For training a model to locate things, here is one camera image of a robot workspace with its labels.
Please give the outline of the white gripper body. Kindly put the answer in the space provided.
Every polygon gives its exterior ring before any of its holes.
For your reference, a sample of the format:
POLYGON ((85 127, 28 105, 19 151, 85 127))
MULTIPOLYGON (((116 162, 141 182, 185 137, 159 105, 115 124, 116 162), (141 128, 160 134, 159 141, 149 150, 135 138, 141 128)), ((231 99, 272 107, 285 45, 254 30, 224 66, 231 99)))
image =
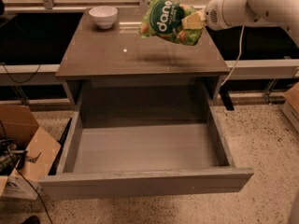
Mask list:
POLYGON ((224 2, 225 0, 211 0, 204 9, 206 25, 214 31, 230 28, 223 15, 224 2))

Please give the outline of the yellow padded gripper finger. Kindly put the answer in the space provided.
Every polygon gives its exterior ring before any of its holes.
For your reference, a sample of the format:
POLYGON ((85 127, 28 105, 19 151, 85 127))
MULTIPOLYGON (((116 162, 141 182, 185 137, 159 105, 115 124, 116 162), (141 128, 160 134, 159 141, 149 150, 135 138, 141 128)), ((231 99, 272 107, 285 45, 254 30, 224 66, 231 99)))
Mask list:
POLYGON ((181 22, 184 29, 202 29, 206 26, 206 16, 202 11, 196 11, 182 19, 181 22))

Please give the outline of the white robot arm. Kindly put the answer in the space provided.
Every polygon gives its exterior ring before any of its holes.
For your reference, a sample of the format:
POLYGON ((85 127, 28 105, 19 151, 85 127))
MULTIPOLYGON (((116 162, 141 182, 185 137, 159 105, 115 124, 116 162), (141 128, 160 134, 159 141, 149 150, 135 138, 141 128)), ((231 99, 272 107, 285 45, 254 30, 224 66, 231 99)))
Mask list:
POLYGON ((299 46, 299 0, 211 0, 181 21, 184 29, 192 30, 277 26, 299 46))

